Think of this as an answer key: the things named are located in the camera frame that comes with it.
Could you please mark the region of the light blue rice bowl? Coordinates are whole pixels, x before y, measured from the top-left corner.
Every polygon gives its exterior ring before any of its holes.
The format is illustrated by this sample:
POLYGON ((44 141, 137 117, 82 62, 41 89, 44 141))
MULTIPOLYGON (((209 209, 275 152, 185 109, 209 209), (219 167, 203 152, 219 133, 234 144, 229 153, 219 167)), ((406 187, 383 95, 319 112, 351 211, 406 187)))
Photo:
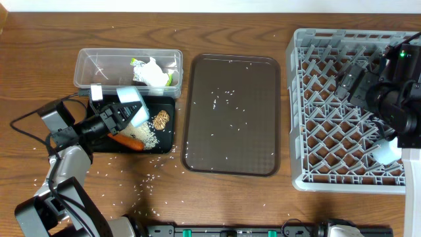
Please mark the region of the light blue rice bowl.
POLYGON ((120 102, 131 110, 130 122, 132 126, 141 126, 149 119, 149 109, 135 86, 117 88, 116 92, 120 102))

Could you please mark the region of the orange carrot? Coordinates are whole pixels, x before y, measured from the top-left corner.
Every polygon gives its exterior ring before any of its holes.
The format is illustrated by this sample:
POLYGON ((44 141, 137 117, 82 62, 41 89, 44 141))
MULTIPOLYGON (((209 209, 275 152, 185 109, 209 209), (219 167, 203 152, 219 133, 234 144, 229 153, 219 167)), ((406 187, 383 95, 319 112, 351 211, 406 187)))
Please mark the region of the orange carrot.
POLYGON ((108 134, 107 135, 109 138, 111 138, 112 140, 118 142, 119 144, 124 145, 125 147, 128 147, 134 151, 143 151, 144 150, 144 143, 140 140, 131 138, 131 137, 127 137, 121 134, 116 134, 116 135, 112 135, 112 134, 108 134))

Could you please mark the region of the brown food scrap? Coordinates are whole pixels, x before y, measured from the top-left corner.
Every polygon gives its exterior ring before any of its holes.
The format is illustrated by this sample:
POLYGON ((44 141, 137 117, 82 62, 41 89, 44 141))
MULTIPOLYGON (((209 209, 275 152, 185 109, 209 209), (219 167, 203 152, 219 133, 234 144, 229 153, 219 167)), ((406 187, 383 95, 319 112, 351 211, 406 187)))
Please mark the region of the brown food scrap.
POLYGON ((170 121, 170 116, 165 110, 161 110, 153 119, 153 126, 156 130, 164 130, 170 121))

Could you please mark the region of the white tissue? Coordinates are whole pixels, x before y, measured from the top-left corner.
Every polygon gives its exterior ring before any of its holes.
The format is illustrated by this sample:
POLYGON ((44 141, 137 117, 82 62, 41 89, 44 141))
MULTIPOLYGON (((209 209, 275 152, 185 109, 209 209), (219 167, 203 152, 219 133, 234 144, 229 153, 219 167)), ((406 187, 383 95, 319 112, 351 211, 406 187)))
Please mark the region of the white tissue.
POLYGON ((141 67, 140 75, 142 82, 151 87, 164 87, 170 79, 169 75, 162 71, 152 57, 149 58, 148 63, 141 67))

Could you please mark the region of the green yellow snack wrapper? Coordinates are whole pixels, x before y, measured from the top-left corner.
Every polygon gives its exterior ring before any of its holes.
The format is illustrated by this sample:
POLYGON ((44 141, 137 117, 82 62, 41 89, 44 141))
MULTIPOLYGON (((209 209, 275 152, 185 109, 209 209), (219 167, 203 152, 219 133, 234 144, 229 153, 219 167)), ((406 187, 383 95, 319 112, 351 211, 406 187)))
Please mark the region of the green yellow snack wrapper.
MULTIPOLYGON (((140 75, 140 70, 141 70, 141 67, 144 64, 146 64, 146 63, 144 63, 143 61, 139 61, 139 60, 137 60, 135 58, 132 58, 130 64, 133 66, 133 71, 134 71, 133 81, 135 81, 135 82, 142 82, 141 75, 140 75)), ((166 86, 169 86, 172 83, 172 74, 169 74, 169 73, 166 73, 166 74, 168 74, 169 77, 170 77, 170 79, 169 79, 169 81, 168 81, 168 83, 166 85, 166 86)))

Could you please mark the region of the light blue cup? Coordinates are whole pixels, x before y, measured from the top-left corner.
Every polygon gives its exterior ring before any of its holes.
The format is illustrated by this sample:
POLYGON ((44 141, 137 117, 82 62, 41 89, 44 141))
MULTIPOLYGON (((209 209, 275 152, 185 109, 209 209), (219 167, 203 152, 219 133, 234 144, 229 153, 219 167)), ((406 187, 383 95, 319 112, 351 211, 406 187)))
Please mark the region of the light blue cup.
POLYGON ((376 149, 372 152, 374 160, 383 165, 389 165, 398 161, 402 156, 402 149, 397 146, 398 139, 394 138, 391 141, 386 139, 378 140, 373 144, 376 149))

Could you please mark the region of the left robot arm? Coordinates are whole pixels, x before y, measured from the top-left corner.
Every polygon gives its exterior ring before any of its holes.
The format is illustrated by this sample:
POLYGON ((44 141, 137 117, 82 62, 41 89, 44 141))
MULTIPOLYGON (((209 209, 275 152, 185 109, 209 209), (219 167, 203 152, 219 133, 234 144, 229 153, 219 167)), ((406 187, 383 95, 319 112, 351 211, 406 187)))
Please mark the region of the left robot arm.
POLYGON ((14 210, 25 236, 49 236, 65 219, 72 224, 57 236, 146 236, 142 225, 129 215, 106 220, 83 188, 93 162, 91 143, 123 130, 142 107, 140 101, 110 103, 81 122, 74 120, 63 99, 35 111, 50 130, 42 141, 50 169, 36 194, 14 210))

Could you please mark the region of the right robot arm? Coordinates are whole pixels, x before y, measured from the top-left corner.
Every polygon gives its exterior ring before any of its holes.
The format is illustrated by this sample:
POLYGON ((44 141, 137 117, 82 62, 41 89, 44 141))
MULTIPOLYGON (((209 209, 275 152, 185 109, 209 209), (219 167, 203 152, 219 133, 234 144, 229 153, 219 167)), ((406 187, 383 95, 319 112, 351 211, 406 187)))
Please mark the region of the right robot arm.
POLYGON ((420 235, 419 33, 388 45, 378 72, 351 65, 336 76, 335 96, 371 112, 394 130, 406 176, 405 236, 420 235))

